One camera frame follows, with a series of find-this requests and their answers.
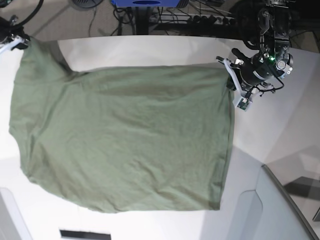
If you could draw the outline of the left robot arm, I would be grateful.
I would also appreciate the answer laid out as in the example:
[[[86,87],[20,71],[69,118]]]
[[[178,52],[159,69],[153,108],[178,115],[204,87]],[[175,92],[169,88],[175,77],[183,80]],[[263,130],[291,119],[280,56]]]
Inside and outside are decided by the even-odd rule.
[[[231,51],[242,62],[235,70],[241,88],[250,91],[262,86],[264,92],[275,92],[277,88],[267,86],[267,80],[281,80],[293,70],[288,1],[240,0],[230,11],[241,40],[247,48],[256,51],[252,57],[237,48]]]

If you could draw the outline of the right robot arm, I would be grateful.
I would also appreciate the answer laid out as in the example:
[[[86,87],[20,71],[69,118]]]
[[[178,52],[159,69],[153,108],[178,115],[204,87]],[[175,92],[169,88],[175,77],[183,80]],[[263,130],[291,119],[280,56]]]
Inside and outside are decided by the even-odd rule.
[[[23,49],[31,40],[25,33],[25,25],[29,23],[40,11],[44,0],[36,0],[34,6],[18,5],[18,0],[0,1],[0,47],[13,44]]]

